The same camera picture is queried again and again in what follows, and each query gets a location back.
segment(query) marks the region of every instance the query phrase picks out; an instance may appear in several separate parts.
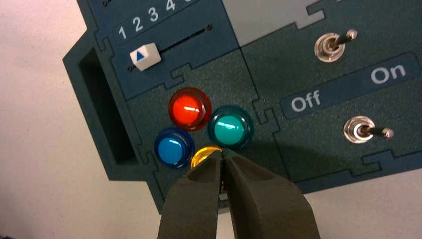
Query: number 4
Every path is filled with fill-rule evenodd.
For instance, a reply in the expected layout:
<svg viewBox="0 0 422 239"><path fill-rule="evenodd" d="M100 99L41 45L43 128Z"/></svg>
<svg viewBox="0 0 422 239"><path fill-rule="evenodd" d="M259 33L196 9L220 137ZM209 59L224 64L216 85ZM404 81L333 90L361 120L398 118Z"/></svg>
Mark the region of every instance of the number 4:
<svg viewBox="0 0 422 239"><path fill-rule="evenodd" d="M167 11L170 10L170 9L175 10L175 6L176 6L176 4L173 2L173 0L167 0L167 7L166 7Z"/></svg>

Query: number label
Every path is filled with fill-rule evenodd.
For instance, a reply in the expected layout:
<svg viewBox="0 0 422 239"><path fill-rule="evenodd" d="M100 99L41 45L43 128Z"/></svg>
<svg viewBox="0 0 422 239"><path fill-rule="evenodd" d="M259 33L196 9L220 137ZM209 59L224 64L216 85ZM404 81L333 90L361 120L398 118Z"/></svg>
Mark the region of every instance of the number label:
<svg viewBox="0 0 422 239"><path fill-rule="evenodd" d="M148 10L148 13L151 15L151 22L155 22L158 20L158 13L157 10L155 9L155 7L152 7Z"/></svg>
<svg viewBox="0 0 422 239"><path fill-rule="evenodd" d="M126 33L124 33L124 29L122 26L120 27L119 34L121 34L123 36L123 39L126 40Z"/></svg>
<svg viewBox="0 0 422 239"><path fill-rule="evenodd" d="M176 4L173 2L173 0L167 0L167 7L166 7L167 11L170 9L175 10L176 9L175 7L176 7Z"/></svg>
<svg viewBox="0 0 422 239"><path fill-rule="evenodd" d="M139 32L140 30L142 30L144 28L143 25L141 25L141 18L140 17L135 17L132 21L133 25L136 25L135 31Z"/></svg>

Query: white background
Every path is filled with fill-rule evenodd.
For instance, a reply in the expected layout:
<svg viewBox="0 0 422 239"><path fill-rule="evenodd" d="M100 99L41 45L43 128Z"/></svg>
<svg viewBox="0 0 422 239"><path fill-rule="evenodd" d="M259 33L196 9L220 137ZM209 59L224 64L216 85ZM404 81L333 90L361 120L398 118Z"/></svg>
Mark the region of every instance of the white background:
<svg viewBox="0 0 422 239"><path fill-rule="evenodd" d="M108 181L63 66L85 30L76 0L0 0L0 235L157 236L147 185ZM422 170L306 198L323 239L421 238ZM233 238L229 214L217 232Z"/></svg>

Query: rectangular opening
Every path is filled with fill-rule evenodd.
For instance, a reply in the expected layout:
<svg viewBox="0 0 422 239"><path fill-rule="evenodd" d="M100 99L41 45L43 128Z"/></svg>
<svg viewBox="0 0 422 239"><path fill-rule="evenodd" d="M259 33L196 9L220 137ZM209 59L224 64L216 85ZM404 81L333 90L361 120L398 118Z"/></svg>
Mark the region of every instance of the rectangular opening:
<svg viewBox="0 0 422 239"><path fill-rule="evenodd" d="M79 67L116 163L136 163L135 152L94 49L83 58Z"/></svg>

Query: pliers jaw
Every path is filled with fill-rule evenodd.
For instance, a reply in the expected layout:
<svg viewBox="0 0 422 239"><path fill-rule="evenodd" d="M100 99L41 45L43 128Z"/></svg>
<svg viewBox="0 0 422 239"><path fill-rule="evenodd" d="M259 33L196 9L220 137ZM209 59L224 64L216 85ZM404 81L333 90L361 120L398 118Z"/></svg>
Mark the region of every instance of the pliers jaw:
<svg viewBox="0 0 422 239"><path fill-rule="evenodd" d="M289 180L229 150L215 151L167 196L159 239L214 239L221 185L237 239L319 239L312 208Z"/></svg>

